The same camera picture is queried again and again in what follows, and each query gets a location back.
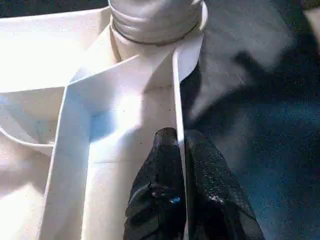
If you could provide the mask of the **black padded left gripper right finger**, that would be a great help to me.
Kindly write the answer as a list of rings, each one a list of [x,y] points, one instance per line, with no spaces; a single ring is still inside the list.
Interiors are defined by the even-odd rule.
[[[222,153],[197,130],[184,133],[191,240],[263,240],[249,199]]]

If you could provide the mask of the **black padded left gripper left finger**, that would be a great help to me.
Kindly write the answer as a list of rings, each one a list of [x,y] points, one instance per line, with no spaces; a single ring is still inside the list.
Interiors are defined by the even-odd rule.
[[[152,148],[132,183],[125,217],[125,240],[183,239],[185,184],[174,128],[155,133]]]

